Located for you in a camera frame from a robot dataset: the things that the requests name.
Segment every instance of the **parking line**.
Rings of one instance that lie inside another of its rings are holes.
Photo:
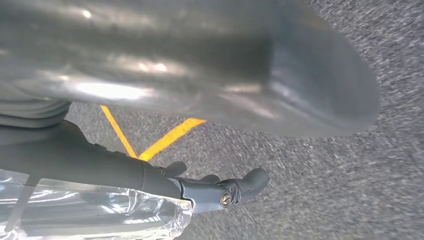
[[[109,120],[110,125],[112,125],[112,128],[115,130],[116,135],[118,135],[120,141],[122,142],[122,145],[125,147],[128,154],[133,158],[137,158],[136,153],[134,152],[133,148],[131,147],[130,143],[128,142],[127,138],[119,127],[117,121],[115,121],[115,118],[112,116],[112,113],[111,111],[109,111],[109,108],[103,105],[101,105],[100,107],[101,110],[103,110],[103,113],[106,116],[107,120]]]
[[[206,122],[202,119],[197,118],[188,118],[185,121],[183,121],[180,125],[174,127],[171,131],[169,131],[167,134],[165,134],[161,139],[159,139],[157,142],[155,142],[153,145],[151,145],[146,151],[144,151],[138,159],[143,161],[149,161],[151,158],[153,158],[156,154],[158,154],[160,151],[164,150],[166,147],[171,145],[173,142],[175,142],[177,139],[181,138],[183,135],[185,135],[188,131],[190,131],[192,128]]]

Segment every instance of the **metal screw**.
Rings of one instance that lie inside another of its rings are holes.
[[[221,206],[223,208],[228,207],[231,204],[231,195],[229,192],[225,191],[221,195]]]

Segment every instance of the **gray asphalt pavement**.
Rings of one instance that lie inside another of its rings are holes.
[[[179,240],[424,239],[424,3],[309,0],[368,61],[381,88],[376,123],[350,137],[280,137],[205,123],[151,163],[187,177],[269,171],[257,200],[193,217]],[[180,117],[110,108],[136,153]],[[67,117],[93,143],[125,152],[98,105]]]

